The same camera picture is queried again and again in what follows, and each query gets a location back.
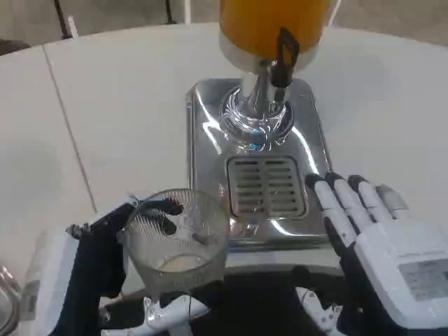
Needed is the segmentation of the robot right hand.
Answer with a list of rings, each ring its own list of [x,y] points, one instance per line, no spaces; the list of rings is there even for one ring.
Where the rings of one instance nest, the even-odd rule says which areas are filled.
[[[446,335],[447,236],[414,218],[404,199],[360,175],[309,174],[346,293],[324,306],[315,289],[298,300],[324,335]]]

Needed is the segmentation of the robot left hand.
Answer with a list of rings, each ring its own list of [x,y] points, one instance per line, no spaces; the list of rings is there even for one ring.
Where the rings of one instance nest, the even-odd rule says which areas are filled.
[[[165,306],[145,297],[100,307],[125,282],[118,233],[135,209],[178,215],[183,207],[169,198],[128,197],[83,225],[41,236],[20,298],[17,335],[156,335],[209,312],[198,293],[179,293]]]

